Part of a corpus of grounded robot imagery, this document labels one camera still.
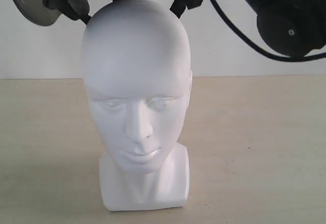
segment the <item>wooden tabletop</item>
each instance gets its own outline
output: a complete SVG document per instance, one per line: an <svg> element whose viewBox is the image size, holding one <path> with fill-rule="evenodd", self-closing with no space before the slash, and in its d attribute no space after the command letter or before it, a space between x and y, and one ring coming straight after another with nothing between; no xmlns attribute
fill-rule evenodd
<svg viewBox="0 0 326 224"><path fill-rule="evenodd" d="M109 212L82 80L0 81L0 223L326 223L326 76L195 78L184 208Z"/></svg>

